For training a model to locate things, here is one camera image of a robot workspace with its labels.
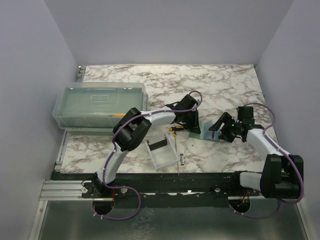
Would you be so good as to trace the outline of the small metal cylinder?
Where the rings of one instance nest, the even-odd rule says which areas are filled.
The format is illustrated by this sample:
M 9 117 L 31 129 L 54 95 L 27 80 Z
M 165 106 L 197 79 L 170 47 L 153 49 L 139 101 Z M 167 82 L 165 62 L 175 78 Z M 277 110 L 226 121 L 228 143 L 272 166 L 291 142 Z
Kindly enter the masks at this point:
M 183 166 L 185 164 L 184 155 L 180 154 L 180 164 Z

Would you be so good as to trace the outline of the aluminium extrusion rail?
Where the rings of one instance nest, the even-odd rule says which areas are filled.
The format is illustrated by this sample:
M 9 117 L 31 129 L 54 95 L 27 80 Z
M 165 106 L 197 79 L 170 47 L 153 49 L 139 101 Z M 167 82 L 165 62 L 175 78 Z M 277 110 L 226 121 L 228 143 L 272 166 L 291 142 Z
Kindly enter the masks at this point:
M 112 198 L 94 197 L 86 193 L 81 180 L 45 180 L 40 191 L 40 201 L 103 201 L 111 202 Z

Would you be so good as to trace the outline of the thin metal rod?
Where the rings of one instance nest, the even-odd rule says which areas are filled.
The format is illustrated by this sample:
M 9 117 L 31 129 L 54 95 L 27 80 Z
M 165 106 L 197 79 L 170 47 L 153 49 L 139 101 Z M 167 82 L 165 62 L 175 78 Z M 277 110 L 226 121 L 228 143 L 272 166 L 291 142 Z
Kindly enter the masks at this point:
M 176 131 L 175 131 L 175 130 L 173 131 L 173 137 L 174 137 L 174 147 L 175 147 L 175 152 L 176 152 L 177 157 L 179 158 L 179 155 L 178 155 L 178 149 L 177 149 L 177 133 L 176 133 Z M 177 174 L 178 174 L 178 176 L 180 176 L 180 171 L 179 171 L 179 161 L 177 161 L 176 165 L 177 165 Z

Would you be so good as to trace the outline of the yellow black utility knife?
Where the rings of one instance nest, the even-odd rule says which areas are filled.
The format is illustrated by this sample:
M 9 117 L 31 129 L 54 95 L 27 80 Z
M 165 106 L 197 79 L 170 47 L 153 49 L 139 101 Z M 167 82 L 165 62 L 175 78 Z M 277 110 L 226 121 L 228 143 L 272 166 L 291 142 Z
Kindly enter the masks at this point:
M 170 131 L 175 132 L 175 131 L 183 131 L 185 128 L 183 126 L 171 126 L 169 128 Z

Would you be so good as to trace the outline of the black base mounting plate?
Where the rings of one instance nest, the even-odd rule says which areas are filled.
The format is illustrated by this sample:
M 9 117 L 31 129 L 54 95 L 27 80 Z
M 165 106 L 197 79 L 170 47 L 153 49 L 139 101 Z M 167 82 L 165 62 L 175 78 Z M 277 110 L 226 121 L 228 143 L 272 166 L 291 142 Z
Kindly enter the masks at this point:
M 53 172 L 51 180 L 80 182 L 81 198 L 98 201 L 114 200 L 117 208 L 227 208 L 230 200 L 257 196 L 255 190 L 241 187 L 237 174 L 231 173 L 118 173 L 109 185 L 93 173 Z

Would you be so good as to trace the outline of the clear small plastic tray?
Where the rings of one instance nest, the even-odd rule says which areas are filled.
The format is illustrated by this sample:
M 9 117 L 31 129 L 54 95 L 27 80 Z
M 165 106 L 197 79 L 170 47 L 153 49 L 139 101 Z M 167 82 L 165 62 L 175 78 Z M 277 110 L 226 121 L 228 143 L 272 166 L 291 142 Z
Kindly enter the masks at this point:
M 154 143 L 163 140 L 164 138 L 167 139 L 166 146 L 150 151 L 148 142 Z M 177 161 L 179 161 L 179 158 L 176 154 L 175 146 L 170 140 L 167 133 L 147 137 L 144 141 L 144 144 L 152 161 L 153 167 L 156 170 L 172 167 L 177 164 Z

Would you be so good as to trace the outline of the orange pencil in box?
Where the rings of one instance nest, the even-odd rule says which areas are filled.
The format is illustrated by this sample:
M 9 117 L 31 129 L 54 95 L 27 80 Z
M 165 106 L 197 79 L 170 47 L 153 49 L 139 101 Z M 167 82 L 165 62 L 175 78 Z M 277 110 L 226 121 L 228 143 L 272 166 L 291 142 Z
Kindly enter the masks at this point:
M 112 118 L 123 118 L 126 114 L 125 113 L 116 113 L 116 114 L 111 114 L 110 117 Z

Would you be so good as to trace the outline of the clear plastic storage box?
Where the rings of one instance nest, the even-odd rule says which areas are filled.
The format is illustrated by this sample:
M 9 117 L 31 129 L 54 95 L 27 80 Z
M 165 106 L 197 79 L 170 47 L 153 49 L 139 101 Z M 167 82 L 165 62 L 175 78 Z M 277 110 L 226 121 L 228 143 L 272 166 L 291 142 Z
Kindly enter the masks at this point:
M 68 132 L 111 132 L 131 108 L 146 111 L 148 93 L 142 83 L 75 82 L 58 96 L 52 115 Z

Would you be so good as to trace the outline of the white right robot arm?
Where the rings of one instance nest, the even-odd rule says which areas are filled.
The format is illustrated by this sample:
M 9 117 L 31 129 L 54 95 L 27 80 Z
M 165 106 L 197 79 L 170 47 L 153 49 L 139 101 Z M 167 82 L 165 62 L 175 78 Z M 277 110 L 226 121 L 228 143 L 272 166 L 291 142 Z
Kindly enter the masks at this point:
M 230 183 L 230 191 L 241 196 L 248 189 L 260 192 L 267 199 L 286 204 L 299 202 L 304 195 L 304 161 L 290 154 L 267 134 L 266 128 L 255 123 L 251 104 L 237 109 L 237 119 L 228 112 L 208 129 L 219 140 L 232 143 L 236 138 L 250 144 L 264 159 L 262 172 L 239 171 Z

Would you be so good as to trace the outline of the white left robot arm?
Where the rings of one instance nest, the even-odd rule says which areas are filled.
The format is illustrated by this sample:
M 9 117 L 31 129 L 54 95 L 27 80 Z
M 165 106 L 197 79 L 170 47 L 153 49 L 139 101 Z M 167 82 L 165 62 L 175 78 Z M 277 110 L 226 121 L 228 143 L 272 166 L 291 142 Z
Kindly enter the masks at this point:
M 202 101 L 202 94 L 193 90 L 182 100 L 162 108 L 151 111 L 131 108 L 113 129 L 111 139 L 113 150 L 109 153 L 101 170 L 96 173 L 99 181 L 94 184 L 93 191 L 101 198 L 110 194 L 110 183 L 115 180 L 123 160 L 130 151 L 135 150 L 142 143 L 152 127 L 179 124 L 187 125 L 186 128 L 190 131 L 194 130 L 199 120 L 198 107 Z

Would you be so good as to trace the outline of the green leather card holder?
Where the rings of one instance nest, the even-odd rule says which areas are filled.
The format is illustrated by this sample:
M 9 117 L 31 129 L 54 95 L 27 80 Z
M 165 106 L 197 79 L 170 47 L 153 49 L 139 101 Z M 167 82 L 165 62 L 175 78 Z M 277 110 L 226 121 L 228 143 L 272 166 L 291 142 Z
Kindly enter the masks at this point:
M 221 132 L 218 131 L 210 131 L 209 128 L 213 125 L 212 121 L 200 121 L 200 133 L 192 133 L 190 132 L 188 137 L 197 140 L 211 141 L 211 142 L 219 142 L 219 136 Z

